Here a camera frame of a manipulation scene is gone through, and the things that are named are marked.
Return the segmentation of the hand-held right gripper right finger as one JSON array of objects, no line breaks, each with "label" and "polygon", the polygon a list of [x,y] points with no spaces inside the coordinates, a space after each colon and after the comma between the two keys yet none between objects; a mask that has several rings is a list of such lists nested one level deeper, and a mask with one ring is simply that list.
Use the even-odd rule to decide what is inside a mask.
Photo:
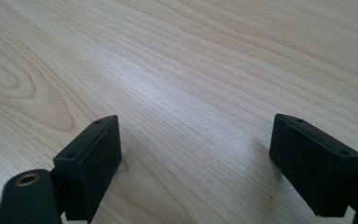
[{"label": "hand-held right gripper right finger", "polygon": [[358,152],[303,119],[274,117],[269,156],[319,217],[343,217]]}]

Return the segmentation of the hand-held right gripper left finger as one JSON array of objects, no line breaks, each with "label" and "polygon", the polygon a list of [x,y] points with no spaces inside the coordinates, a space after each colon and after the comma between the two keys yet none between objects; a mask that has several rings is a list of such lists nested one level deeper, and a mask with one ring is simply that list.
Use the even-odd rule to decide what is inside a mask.
[{"label": "hand-held right gripper left finger", "polygon": [[116,115],[93,121],[54,159],[60,210],[91,223],[122,160]]}]

